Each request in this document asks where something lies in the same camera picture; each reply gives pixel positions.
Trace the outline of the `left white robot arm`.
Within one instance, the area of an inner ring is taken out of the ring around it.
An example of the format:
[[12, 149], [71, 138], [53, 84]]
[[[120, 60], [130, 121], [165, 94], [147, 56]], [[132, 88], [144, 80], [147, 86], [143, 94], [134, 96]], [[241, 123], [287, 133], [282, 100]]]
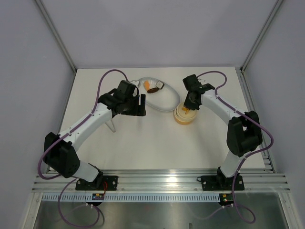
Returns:
[[39, 163], [49, 165], [59, 176], [80, 178], [91, 189], [99, 189], [103, 184], [103, 172], [80, 161], [77, 155], [79, 148], [101, 125], [111, 121], [116, 115], [145, 116], [145, 102], [144, 94], [101, 95], [93, 109], [74, 125], [59, 134], [50, 132], [46, 135], [44, 153]]

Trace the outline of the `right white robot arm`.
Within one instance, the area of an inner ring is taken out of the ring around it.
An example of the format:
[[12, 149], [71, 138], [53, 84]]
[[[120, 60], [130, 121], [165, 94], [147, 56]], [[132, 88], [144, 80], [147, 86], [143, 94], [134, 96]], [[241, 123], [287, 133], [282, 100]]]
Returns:
[[189, 90], [184, 107], [199, 110], [201, 105], [209, 108], [227, 124], [226, 143], [229, 152], [215, 176], [218, 187], [227, 189], [233, 184], [233, 178], [246, 154], [255, 151], [262, 143], [258, 114], [239, 110], [213, 89], [205, 92], [199, 89]]

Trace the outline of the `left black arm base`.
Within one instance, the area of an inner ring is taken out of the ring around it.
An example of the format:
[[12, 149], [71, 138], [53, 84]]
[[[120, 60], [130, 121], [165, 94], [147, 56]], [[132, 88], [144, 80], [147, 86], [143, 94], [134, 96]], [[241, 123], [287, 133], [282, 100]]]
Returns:
[[75, 189], [77, 191], [116, 191], [118, 185], [118, 176], [103, 175], [97, 177], [93, 182], [79, 179]]

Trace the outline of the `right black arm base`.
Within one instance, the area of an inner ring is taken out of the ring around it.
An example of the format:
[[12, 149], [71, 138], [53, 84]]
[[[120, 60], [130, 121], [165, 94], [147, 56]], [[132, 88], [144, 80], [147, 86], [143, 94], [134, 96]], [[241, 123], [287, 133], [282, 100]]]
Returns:
[[[220, 178], [218, 175], [206, 175], [196, 178], [200, 182], [203, 191], [232, 191], [234, 177]], [[244, 181], [241, 175], [238, 175], [234, 182], [235, 191], [243, 191]]]

